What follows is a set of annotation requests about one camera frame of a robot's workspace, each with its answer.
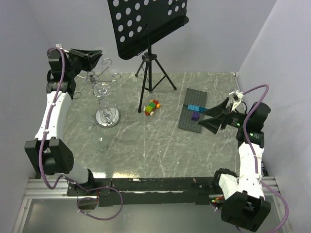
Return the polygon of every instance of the wire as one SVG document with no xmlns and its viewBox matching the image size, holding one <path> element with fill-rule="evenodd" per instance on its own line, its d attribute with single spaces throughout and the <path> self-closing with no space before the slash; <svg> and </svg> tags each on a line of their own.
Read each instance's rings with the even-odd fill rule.
<svg viewBox="0 0 311 233">
<path fill-rule="evenodd" d="M 62 74 L 61 74 L 60 81 L 59 81 L 59 83 L 58 83 L 58 87 L 57 87 L 55 96 L 54 96 L 54 98 L 53 98 L 52 104 L 51 104 L 50 109 L 49 109 L 48 114 L 47 114 L 47 120 L 46 120 L 46 123 L 45 123 L 45 131 L 44 131 L 44 133 L 43 133 L 42 141 L 41 141 L 41 143 L 40 143 L 40 148 L 39 148 L 39 170 L 40 170 L 42 179 L 43 179 L 45 185 L 47 186 L 47 188 L 49 188 L 49 189 L 55 189 L 56 186 L 57 186 L 57 184 L 58 184 L 58 182 L 59 182 L 59 180 L 60 180 L 61 178 L 63 178 L 64 176 L 63 176 L 63 175 L 59 176 L 59 177 L 56 179 L 54 185 L 51 186 L 51 185 L 49 184 L 48 180 L 47 180 L 47 177 L 46 177 L 45 173 L 44 173 L 44 168 L 43 168 L 43 163 L 42 163 L 42 154 L 43 154 L 44 142 L 45 142 L 45 140 L 46 140 L 46 138 L 47 138 L 47 134 L 48 134 L 48 132 L 49 132 L 49 124 L 50 124 L 50 119 L 51 119 L 52 110 L 53 110 L 53 107 L 55 106 L 55 103 L 56 103 L 56 100 L 57 100 L 57 97 L 58 97 L 58 93 L 59 93 L 59 91 L 60 91 L 61 85 L 62 85 L 63 80 L 64 80 L 64 75 L 65 75 L 65 58 L 64 58 L 63 51 L 62 51 L 60 48 L 57 48 L 57 47 L 51 48 L 51 49 L 48 50 L 48 52 L 50 52 L 51 50 L 58 50 L 59 53 L 60 53 L 60 55 L 61 55 L 61 58 L 62 58 Z M 80 203 L 80 201 L 85 200 L 85 199 L 93 200 L 93 198 L 82 198 L 82 199 L 80 199 L 80 200 L 77 202 L 78 212 L 81 212 L 82 214 L 84 214 L 84 215 L 86 215 L 86 216 L 89 216 L 89 217 L 91 217 L 91 218 L 97 219 L 97 220 L 110 220 L 110 219 L 115 218 L 115 217 L 121 212 L 121 210 L 122 210 L 122 208 L 123 208 L 123 197 L 122 197 L 121 193 L 120 193 L 117 189 L 112 188 L 112 187 L 99 187 L 99 188 L 87 189 L 87 188 L 83 187 L 82 185 L 80 185 L 79 183 L 75 182 L 74 180 L 71 180 L 71 179 L 69 179 L 69 178 L 67 178 L 67 177 L 65 177 L 65 179 L 66 179 L 67 181 L 71 182 L 71 183 L 75 183 L 75 184 L 76 184 L 77 186 L 79 186 L 82 190 L 87 191 L 87 192 L 95 191 L 95 190 L 101 190 L 101 189 L 110 189 L 110 190 L 113 190 L 113 191 L 117 192 L 117 193 L 120 195 L 120 198 L 121 198 L 121 206 L 120 206 L 120 209 L 119 209 L 118 212 L 117 212 L 115 215 L 113 215 L 112 217 L 109 217 L 109 218 L 99 218 L 99 217 L 95 217 L 95 216 L 92 216 L 92 215 L 90 215 L 90 214 L 84 212 L 83 210 L 81 210 L 81 209 L 79 208 L 79 203 Z"/>
<path fill-rule="evenodd" d="M 245 111 L 244 111 L 244 114 L 247 114 L 247 104 L 246 104 L 244 101 L 242 101 L 241 103 L 243 103 L 243 104 L 245 105 Z"/>
<path fill-rule="evenodd" d="M 235 228 L 238 230 L 238 232 L 243 233 L 238 226 L 235 226 Z"/>
<path fill-rule="evenodd" d="M 247 124 L 247 121 L 248 119 L 251 117 L 251 115 L 253 114 L 253 112 L 258 108 L 258 106 L 260 105 L 260 103 L 262 102 L 263 98 L 266 96 L 266 94 L 268 93 L 269 91 L 269 85 L 267 84 L 264 84 L 264 85 L 260 85 L 260 86 L 256 86 L 246 92 L 243 92 L 244 95 L 246 95 L 247 93 L 250 93 L 254 90 L 257 90 L 259 88 L 262 88 L 262 87 L 266 87 L 264 93 L 262 94 L 262 96 L 260 97 L 260 99 L 258 100 L 258 102 L 255 104 L 255 106 L 249 111 L 249 113 L 247 114 L 246 118 L 245 118 L 245 121 L 243 123 L 243 131 L 244 131 L 244 135 L 245 135 L 245 138 L 246 138 L 246 141 L 248 142 L 252 152 L 253 152 L 253 155 L 254 155 L 254 159 L 255 159 L 255 172 L 258 174 L 258 161 L 257 161 L 257 157 L 256 157 L 256 153 L 255 153 L 255 150 L 253 148 L 253 145 L 252 143 L 250 142 L 249 140 L 249 137 L 247 135 L 247 132 L 246 132 L 246 124 Z M 288 207 L 288 203 L 287 201 L 275 190 L 273 190 L 272 188 L 270 188 L 265 182 L 263 182 L 262 180 L 260 181 L 260 183 L 266 187 L 269 191 L 271 191 L 272 193 L 274 193 L 275 195 L 277 195 L 284 203 L 285 205 L 285 214 L 284 214 L 284 217 L 283 219 L 281 220 L 281 222 L 272 230 L 268 231 L 267 233 L 274 233 L 274 232 L 277 232 L 284 224 L 285 222 L 287 221 L 287 218 L 288 218 L 288 215 L 289 215 L 289 207 Z"/>
<path fill-rule="evenodd" d="M 73 97 L 73 98 L 72 98 L 73 100 L 77 100 L 77 99 L 79 99 L 79 98 L 82 96 L 81 91 L 77 91 L 76 93 L 77 93 L 77 94 L 80 94 L 80 95 L 77 95 L 76 97 Z"/>
</svg>

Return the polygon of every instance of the blue lego brick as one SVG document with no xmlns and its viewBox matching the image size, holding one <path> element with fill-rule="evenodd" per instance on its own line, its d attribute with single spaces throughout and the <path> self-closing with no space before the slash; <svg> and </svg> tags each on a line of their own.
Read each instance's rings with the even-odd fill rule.
<svg viewBox="0 0 311 233">
<path fill-rule="evenodd" d="M 188 109 L 191 110 L 191 111 L 196 111 L 196 112 L 198 112 L 198 111 L 200 110 L 200 107 L 199 107 L 199 106 L 196 106 L 196 105 L 189 104 L 189 105 L 188 105 Z"/>
<path fill-rule="evenodd" d="M 199 113 L 203 113 L 203 112 L 205 112 L 205 110 L 207 110 L 207 108 L 202 108 L 202 107 L 199 107 Z"/>
<path fill-rule="evenodd" d="M 193 112 L 191 120 L 199 120 L 200 114 L 198 112 Z"/>
</svg>

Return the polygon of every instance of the gray marble surface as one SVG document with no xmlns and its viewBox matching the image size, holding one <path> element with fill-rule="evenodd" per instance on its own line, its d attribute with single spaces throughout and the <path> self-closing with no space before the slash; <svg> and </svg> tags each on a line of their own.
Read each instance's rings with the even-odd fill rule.
<svg viewBox="0 0 311 233">
<path fill-rule="evenodd" d="M 153 74 L 154 84 L 161 73 Z M 95 177 L 191 177 L 213 176 L 219 168 L 239 172 L 240 160 L 235 139 L 237 130 L 228 126 L 214 135 L 203 129 L 194 133 L 179 129 L 178 119 L 187 88 L 207 92 L 207 108 L 221 103 L 230 89 L 236 88 L 232 73 L 169 73 L 177 90 L 164 80 L 152 93 L 145 91 L 143 106 L 158 100 L 160 109 L 154 116 L 137 113 L 142 73 L 123 73 L 120 88 L 108 97 L 121 110 L 121 120 L 111 129 L 98 126 L 85 129 L 85 116 L 94 118 L 98 98 L 85 79 L 76 78 L 76 92 L 81 97 L 73 100 L 64 128 L 64 141 L 72 150 L 75 162 L 93 171 Z M 99 135 L 107 147 L 96 143 L 92 136 Z"/>
</svg>

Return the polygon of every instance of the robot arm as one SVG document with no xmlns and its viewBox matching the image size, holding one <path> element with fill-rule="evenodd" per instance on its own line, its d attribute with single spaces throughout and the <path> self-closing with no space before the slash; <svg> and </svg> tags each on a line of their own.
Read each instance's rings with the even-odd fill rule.
<svg viewBox="0 0 311 233">
<path fill-rule="evenodd" d="M 271 109 L 260 103 L 246 123 L 246 132 L 256 155 L 247 143 L 243 123 L 247 114 L 234 111 L 243 95 L 233 92 L 234 103 L 229 98 L 220 105 L 204 112 L 212 118 L 202 120 L 199 124 L 212 133 L 231 125 L 238 129 L 237 140 L 240 154 L 240 176 L 228 169 L 220 169 L 215 173 L 215 183 L 224 194 L 224 200 L 217 204 L 222 210 L 222 220 L 250 231 L 256 231 L 270 213 L 270 203 L 265 201 L 261 186 L 261 159 L 264 151 L 264 134 L 261 131 Z"/>
<path fill-rule="evenodd" d="M 92 174 L 89 170 L 82 168 L 78 163 L 74 163 L 72 152 L 63 142 L 63 128 L 76 87 L 74 78 L 82 70 L 91 71 L 96 66 L 102 55 L 101 50 L 86 51 L 71 49 L 70 51 L 66 51 L 60 48 L 60 50 L 48 51 L 51 70 L 47 76 L 47 106 L 40 129 L 33 141 L 27 141 L 25 143 L 25 151 L 35 171 L 40 173 L 38 161 L 39 148 L 43 140 L 43 133 L 46 131 L 48 112 L 51 104 L 53 104 L 62 73 L 60 51 L 65 58 L 65 75 L 50 116 L 49 133 L 44 141 L 42 152 L 43 167 L 46 175 L 66 174 L 67 178 L 78 183 L 88 183 L 92 179 Z"/>
</svg>

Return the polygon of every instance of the black music stand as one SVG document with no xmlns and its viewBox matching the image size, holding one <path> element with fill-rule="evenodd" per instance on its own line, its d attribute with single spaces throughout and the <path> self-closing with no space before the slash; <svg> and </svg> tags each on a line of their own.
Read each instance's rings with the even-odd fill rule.
<svg viewBox="0 0 311 233">
<path fill-rule="evenodd" d="M 189 22 L 186 16 L 188 0 L 108 0 L 112 24 L 119 57 L 124 60 L 142 55 L 142 63 L 135 76 L 144 63 L 145 72 L 141 88 L 138 112 L 141 112 L 144 90 L 152 92 L 160 82 L 167 78 L 174 90 L 177 88 L 172 83 L 168 74 L 157 60 L 157 55 L 152 54 L 151 45 L 174 32 Z M 155 60 L 164 76 L 152 87 L 152 65 Z M 149 88 L 145 87 L 146 79 Z"/>
</svg>

